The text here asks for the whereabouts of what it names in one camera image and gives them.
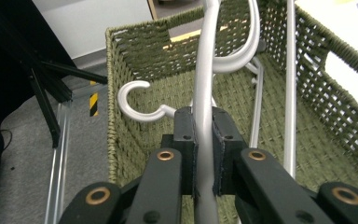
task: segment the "black cable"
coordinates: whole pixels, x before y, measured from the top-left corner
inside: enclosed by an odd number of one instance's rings
[[[10,138],[8,140],[8,143],[7,145],[4,147],[4,150],[8,148],[8,146],[10,145],[11,143],[11,139],[13,139],[13,133],[10,131],[10,130],[7,130],[7,129],[2,129],[1,132],[9,132],[10,134]]]

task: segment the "yellow and black warning tape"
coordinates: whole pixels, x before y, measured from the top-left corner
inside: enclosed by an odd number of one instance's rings
[[[91,81],[90,85],[95,85],[95,81]],[[98,115],[98,92],[93,93],[89,97],[89,116],[94,117]]]

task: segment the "screw hole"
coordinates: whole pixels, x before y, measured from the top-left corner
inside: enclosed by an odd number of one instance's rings
[[[263,161],[266,159],[266,155],[259,151],[251,151],[249,153],[249,157],[254,159],[255,161]]]
[[[173,158],[173,153],[170,151],[162,151],[157,154],[157,158],[161,161],[169,161]]]
[[[350,189],[336,187],[332,189],[333,195],[340,201],[352,205],[358,205],[358,194]]]
[[[159,218],[160,218],[159,212],[149,211],[149,212],[146,212],[144,215],[144,222],[147,224],[158,223]]]
[[[97,205],[104,203],[110,197],[110,191],[107,187],[99,187],[91,190],[86,196],[86,203]]]
[[[302,211],[302,210],[296,211],[296,218],[301,223],[310,224],[310,223],[314,222],[313,216],[310,213]]]

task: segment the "gray carpet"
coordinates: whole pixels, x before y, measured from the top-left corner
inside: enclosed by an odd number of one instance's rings
[[[105,64],[88,70],[106,76]],[[72,90],[90,84],[75,77],[64,80]],[[51,97],[50,101],[56,111],[57,102]],[[99,93],[96,117],[90,117],[88,96],[72,102],[64,207],[87,185],[107,181],[106,106],[107,91]],[[9,115],[1,128],[13,136],[0,167],[0,223],[43,223],[53,149],[35,97]],[[7,144],[8,132],[4,137]]]

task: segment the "green woven basket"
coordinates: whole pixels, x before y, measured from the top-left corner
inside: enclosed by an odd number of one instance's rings
[[[265,83],[258,146],[282,161],[285,98],[285,2],[259,1],[261,38],[268,46],[258,55],[265,67]],[[247,1],[222,3],[216,34],[216,54],[225,56],[246,41]],[[297,24],[297,168],[296,180],[310,189],[327,181],[358,188],[358,104],[326,74],[327,54],[334,52],[358,72],[358,52],[300,8]],[[109,81],[108,156],[110,180],[123,186],[142,174],[148,155],[159,148],[161,136],[173,132],[172,119],[139,123],[118,109],[117,92],[132,80],[147,80],[151,88],[130,93],[138,111],[150,113],[161,104],[180,108],[192,97],[198,36],[171,42],[169,30],[202,18],[197,8],[168,19],[106,31]],[[247,69],[216,76],[213,97],[248,141],[253,115],[254,75]],[[184,198],[183,223],[191,223],[192,203]],[[236,220],[232,197],[219,199],[221,223]]]

